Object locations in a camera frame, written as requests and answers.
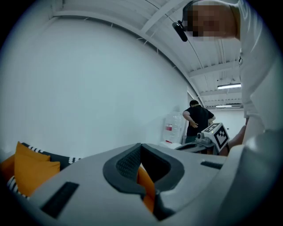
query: white ceiling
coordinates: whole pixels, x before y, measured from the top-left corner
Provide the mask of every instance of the white ceiling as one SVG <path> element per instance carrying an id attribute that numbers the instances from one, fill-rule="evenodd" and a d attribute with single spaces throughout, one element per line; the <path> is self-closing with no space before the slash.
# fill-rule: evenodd
<path id="1" fill-rule="evenodd" d="M 53 0 L 53 16 L 83 16 L 122 26 L 150 42 L 183 73 L 207 108 L 241 103 L 241 90 L 217 90 L 218 85 L 239 83 L 236 39 L 181 41 L 172 21 L 182 19 L 189 0 Z"/>

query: cushion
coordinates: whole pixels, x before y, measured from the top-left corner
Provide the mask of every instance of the cushion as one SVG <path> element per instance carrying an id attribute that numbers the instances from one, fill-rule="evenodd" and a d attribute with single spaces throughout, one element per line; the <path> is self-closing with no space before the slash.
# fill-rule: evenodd
<path id="1" fill-rule="evenodd" d="M 50 161 L 50 156 L 45 154 L 36 153 L 34 151 L 30 151 L 26 146 L 22 145 L 20 142 L 18 142 L 16 147 L 16 153 L 15 155 L 25 155 L 30 158 L 36 159 L 38 161 Z"/>
<path id="2" fill-rule="evenodd" d="M 29 149 L 31 149 L 34 152 L 50 155 L 50 161 L 51 162 L 60 162 L 60 170 L 63 170 L 64 168 L 68 167 L 72 163 L 80 160 L 80 158 L 66 157 L 66 156 L 62 156 L 62 155 L 58 155 L 58 154 L 52 154 L 52 153 L 46 152 L 46 151 L 44 151 L 40 148 L 36 148 L 34 146 L 31 146 L 27 143 L 22 143 L 22 145 L 28 147 Z"/>
<path id="3" fill-rule="evenodd" d="M 15 180 L 21 194 L 31 196 L 36 188 L 59 172 L 60 162 L 39 161 L 15 154 Z"/>
<path id="4" fill-rule="evenodd" d="M 1 174 L 5 183 L 14 175 L 14 162 L 15 155 L 13 154 L 0 164 Z"/>

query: orange pillow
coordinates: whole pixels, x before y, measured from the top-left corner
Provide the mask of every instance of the orange pillow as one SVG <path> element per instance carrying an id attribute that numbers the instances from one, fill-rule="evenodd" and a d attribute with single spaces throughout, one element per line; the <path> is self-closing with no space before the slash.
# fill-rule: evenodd
<path id="1" fill-rule="evenodd" d="M 36 188 L 60 172 L 60 162 L 38 161 L 16 153 L 15 181 L 20 193 L 31 196 Z"/>
<path id="2" fill-rule="evenodd" d="M 16 153 L 15 154 L 16 155 L 17 154 L 26 155 L 26 156 L 34 158 L 34 159 L 36 159 L 38 161 L 50 161 L 50 155 L 36 153 L 36 152 L 32 151 L 31 149 L 29 149 L 28 147 L 26 147 L 23 144 L 21 144 L 20 142 L 18 142 L 18 144 L 17 144 L 17 148 L 16 148 Z"/>
<path id="3" fill-rule="evenodd" d="M 14 162 L 15 155 L 13 154 L 0 164 L 1 174 L 4 182 L 8 182 L 8 180 L 14 175 Z"/>

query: ceiling beam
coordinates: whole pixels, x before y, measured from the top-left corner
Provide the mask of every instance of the ceiling beam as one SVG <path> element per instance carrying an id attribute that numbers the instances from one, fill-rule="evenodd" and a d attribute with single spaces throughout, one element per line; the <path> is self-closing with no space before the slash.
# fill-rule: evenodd
<path id="1" fill-rule="evenodd" d="M 168 11 L 173 9 L 175 6 L 182 3 L 184 0 L 170 0 L 164 6 L 162 6 L 143 26 L 141 32 L 146 33 L 162 16 Z"/>
<path id="2" fill-rule="evenodd" d="M 204 102 L 206 106 L 213 106 L 213 105 L 223 105 L 224 100 L 218 100 L 218 101 L 205 101 Z M 234 99 L 234 100 L 225 100 L 225 104 L 237 104 L 240 103 L 242 105 L 242 99 Z"/>
<path id="3" fill-rule="evenodd" d="M 164 47 L 163 45 L 160 44 L 160 42 L 156 41 L 155 39 L 151 38 L 147 34 L 141 32 L 141 30 L 135 28 L 134 26 L 111 16 L 108 15 L 103 15 L 99 14 L 96 12 L 91 12 L 91 11 L 79 11 L 79 10 L 64 10 L 64 11 L 57 11 L 54 13 L 54 16 L 82 16 L 82 17 L 90 17 L 90 18 L 95 18 L 95 19 L 100 19 L 104 21 L 108 21 L 113 24 L 117 24 L 127 30 L 130 30 L 131 32 L 136 33 L 140 37 L 144 38 L 145 40 L 149 41 L 152 45 L 154 45 L 156 48 L 158 48 L 166 57 L 168 57 L 173 64 L 176 65 L 176 67 L 180 70 L 180 72 L 185 76 L 187 79 L 188 83 L 192 86 L 194 89 L 196 96 L 199 96 L 199 91 L 196 88 L 195 84 L 192 82 L 191 78 L 188 76 L 188 73 L 186 71 L 186 68 L 182 66 L 180 63 L 181 60 L 176 58 L 172 51 L 170 51 L 168 48 Z M 201 101 L 202 105 L 205 107 L 204 101 L 202 100 L 201 97 L 199 97 L 199 100 Z"/>
<path id="4" fill-rule="evenodd" d="M 240 93 L 240 92 L 241 92 L 241 88 L 233 88 L 233 89 L 229 89 L 228 95 Z M 208 92 L 199 93 L 200 97 L 221 95 L 221 94 L 227 94 L 227 90 L 226 89 L 225 90 L 215 90 L 215 91 L 208 91 Z"/>
<path id="5" fill-rule="evenodd" d="M 229 70 L 233 70 L 236 68 L 239 68 L 239 64 L 237 60 L 223 63 L 223 64 L 216 64 L 216 65 L 212 65 L 212 66 L 202 68 L 196 71 L 192 71 L 189 73 L 189 77 L 192 78 L 192 77 L 196 77 L 196 76 L 204 75 L 208 73 L 213 73 L 213 72 L 224 72 L 224 71 L 229 71 Z"/>

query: red label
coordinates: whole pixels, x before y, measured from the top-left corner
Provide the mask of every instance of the red label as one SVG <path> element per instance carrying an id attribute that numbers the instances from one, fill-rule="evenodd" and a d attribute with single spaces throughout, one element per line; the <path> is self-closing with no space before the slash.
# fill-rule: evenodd
<path id="1" fill-rule="evenodd" d="M 168 131 L 172 131 L 172 124 L 166 124 L 165 129 Z"/>

